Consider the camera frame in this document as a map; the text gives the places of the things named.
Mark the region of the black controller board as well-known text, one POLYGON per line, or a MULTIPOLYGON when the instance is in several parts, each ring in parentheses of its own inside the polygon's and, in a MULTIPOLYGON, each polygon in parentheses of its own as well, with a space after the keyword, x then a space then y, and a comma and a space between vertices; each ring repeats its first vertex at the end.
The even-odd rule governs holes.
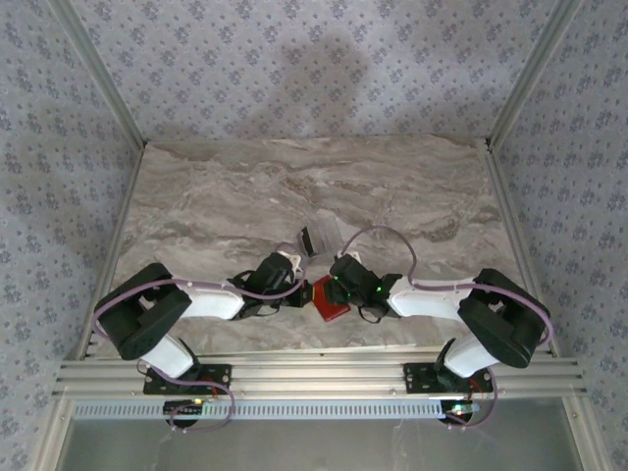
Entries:
POLYGON ((441 422, 451 426, 467 426, 473 416, 480 411, 478 403, 471 400, 442 400, 441 408, 445 415, 441 422))
POLYGON ((201 399, 165 401, 162 413, 166 422, 173 429, 187 429, 198 422, 202 413, 201 399))

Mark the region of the aluminium right corner post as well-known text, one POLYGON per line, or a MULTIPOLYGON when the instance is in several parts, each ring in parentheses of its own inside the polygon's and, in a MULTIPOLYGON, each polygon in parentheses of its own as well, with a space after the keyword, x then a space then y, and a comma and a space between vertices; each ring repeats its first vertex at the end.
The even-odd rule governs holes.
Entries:
POLYGON ((584 0, 556 0, 487 137, 490 151, 495 152, 502 146, 583 3, 584 0))

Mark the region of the aluminium right side rail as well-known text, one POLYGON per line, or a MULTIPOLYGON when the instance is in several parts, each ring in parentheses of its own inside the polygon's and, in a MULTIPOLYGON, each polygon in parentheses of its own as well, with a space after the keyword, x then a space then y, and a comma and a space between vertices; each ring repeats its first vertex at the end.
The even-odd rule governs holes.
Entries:
POLYGON ((497 204, 501 212, 509 242, 514 254, 517 269, 522 279, 523 286, 534 297, 540 300, 543 305, 549 307, 549 303, 544 300, 538 277, 534 271, 530 251, 515 212, 515 205, 510 195, 508 184, 500 166, 500 161, 493 151, 491 140, 486 137, 483 141, 486 147, 486 159, 491 184, 497 204))

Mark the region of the aluminium left side rail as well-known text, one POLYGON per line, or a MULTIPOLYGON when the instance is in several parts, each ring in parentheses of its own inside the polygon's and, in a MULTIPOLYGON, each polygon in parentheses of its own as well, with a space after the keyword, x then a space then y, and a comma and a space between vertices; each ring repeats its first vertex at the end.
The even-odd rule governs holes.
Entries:
POLYGON ((124 198, 122 201, 120 212, 117 217, 116 225, 107 246, 104 265, 97 279, 97 284, 93 296, 89 301, 88 309, 86 311, 84 322, 81 328, 80 337, 76 345, 73 347, 70 354, 68 355, 69 360, 83 360, 85 358, 92 335, 92 319, 95 306, 97 302, 109 292, 110 286, 112 284, 117 266, 117 260, 120 253, 120 247, 122 244, 122 232, 129 212, 131 198, 134 193, 134 187, 137 181, 144 152, 145 147, 141 147, 138 151, 137 158, 132 167, 131 177, 127 185, 127 189, 124 193, 124 198))

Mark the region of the aluminium cross rail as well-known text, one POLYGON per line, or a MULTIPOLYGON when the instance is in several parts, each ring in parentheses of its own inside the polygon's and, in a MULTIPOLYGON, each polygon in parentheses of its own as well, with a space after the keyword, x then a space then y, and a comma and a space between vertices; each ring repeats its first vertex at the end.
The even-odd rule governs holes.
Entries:
MULTIPOLYGON (((259 351, 207 355, 207 363, 232 366, 231 389, 238 398, 393 398, 405 394, 402 367, 431 362, 434 347, 390 346, 259 351)), ((574 358, 547 351, 525 369, 497 365, 500 397, 581 396, 587 389, 574 358)), ((132 362, 87 358, 63 362, 53 393, 71 398, 138 399, 143 378, 132 362)))

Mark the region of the black right controller board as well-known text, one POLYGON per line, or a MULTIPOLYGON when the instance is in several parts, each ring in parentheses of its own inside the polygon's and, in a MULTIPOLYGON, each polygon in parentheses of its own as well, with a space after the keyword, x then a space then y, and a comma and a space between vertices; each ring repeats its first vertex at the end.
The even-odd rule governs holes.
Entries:
POLYGON ((467 426, 473 416, 480 411, 478 403, 471 400, 442 400, 441 408, 445 415, 441 422, 451 426, 467 426))

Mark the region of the aluminium frame leg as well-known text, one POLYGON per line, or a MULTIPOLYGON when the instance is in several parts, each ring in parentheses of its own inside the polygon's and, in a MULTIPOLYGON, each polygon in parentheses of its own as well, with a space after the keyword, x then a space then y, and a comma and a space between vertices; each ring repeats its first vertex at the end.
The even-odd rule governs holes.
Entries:
POLYGON ((29 471, 56 471, 74 410, 75 402, 72 399, 61 398, 53 402, 39 434, 29 471))
POLYGON ((605 447, 591 402, 582 396, 562 401, 583 470, 607 471, 605 447))

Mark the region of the aluminium corner post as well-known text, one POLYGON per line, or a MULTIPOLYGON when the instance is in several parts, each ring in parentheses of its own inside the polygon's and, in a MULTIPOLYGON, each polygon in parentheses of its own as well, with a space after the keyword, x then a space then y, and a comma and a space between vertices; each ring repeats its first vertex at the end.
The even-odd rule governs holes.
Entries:
POLYGON ((135 148, 142 150, 144 139, 141 132, 71 0, 46 2, 87 68, 122 133, 135 148))
POLYGON ((583 3, 584 0, 556 0, 487 137, 490 151, 495 152, 502 146, 583 3))

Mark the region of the black left controller board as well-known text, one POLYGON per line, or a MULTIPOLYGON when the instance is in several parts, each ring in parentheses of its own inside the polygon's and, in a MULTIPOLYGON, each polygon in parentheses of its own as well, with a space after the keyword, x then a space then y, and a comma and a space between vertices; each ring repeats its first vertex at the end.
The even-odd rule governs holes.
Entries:
POLYGON ((162 413, 166 422, 173 429, 187 429, 198 422, 202 413, 201 399, 165 401, 162 413))

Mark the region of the aluminium right frame leg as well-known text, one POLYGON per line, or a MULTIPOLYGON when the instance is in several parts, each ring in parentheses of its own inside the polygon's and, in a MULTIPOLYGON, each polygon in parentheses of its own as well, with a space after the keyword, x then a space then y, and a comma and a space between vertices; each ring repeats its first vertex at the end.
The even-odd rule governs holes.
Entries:
POLYGON ((591 402, 582 396, 562 401, 583 470, 607 471, 605 447, 591 402))

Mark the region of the clear acrylic card stand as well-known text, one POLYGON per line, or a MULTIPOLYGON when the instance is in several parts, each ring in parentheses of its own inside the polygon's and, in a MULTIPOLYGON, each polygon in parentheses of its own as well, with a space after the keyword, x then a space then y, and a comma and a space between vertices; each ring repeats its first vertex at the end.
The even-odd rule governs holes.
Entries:
MULTIPOLYGON (((315 260, 334 257, 343 247, 340 228, 335 216, 319 216, 308 221, 302 228, 304 227, 308 227, 309 229, 315 250, 313 257, 308 258, 305 255, 308 259, 315 260)), ((298 233, 296 234, 295 241, 299 249, 297 243, 298 233)))

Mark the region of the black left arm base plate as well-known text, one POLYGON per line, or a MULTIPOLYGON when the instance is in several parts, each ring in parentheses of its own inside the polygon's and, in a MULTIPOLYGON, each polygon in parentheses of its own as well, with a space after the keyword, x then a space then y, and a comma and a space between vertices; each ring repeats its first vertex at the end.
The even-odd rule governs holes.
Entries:
POLYGON ((228 388, 231 385, 232 370, 231 364, 196 363, 181 377, 182 381, 194 382, 194 385, 184 386, 166 381, 152 368, 148 368, 145 373, 143 393, 147 395, 206 395, 213 393, 226 395, 220 389, 198 385, 197 382, 211 381, 228 388))

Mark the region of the red card holder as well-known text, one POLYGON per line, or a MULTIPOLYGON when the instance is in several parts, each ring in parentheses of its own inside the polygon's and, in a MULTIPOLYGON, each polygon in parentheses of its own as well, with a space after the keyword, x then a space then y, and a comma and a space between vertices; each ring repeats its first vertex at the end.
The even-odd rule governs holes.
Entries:
POLYGON ((333 304, 327 299, 325 284, 332 279, 331 275, 326 275, 313 284, 312 302, 325 322, 332 322, 350 311, 348 304, 333 304))

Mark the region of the aluminium left frame leg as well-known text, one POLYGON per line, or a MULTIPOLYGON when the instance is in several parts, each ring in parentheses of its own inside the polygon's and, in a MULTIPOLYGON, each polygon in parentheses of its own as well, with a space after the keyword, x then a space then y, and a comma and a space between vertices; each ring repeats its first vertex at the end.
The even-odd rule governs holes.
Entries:
POLYGON ((39 434, 29 471, 56 471, 74 410, 75 402, 72 399, 61 398, 53 402, 39 434))

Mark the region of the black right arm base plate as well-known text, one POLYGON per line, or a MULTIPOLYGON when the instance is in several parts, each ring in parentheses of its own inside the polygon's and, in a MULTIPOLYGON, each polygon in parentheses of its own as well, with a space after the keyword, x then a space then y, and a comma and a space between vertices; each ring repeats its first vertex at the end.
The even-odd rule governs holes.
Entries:
POLYGON ((462 378, 436 363, 406 363, 402 373, 407 393, 492 393, 495 389, 487 369, 462 378))

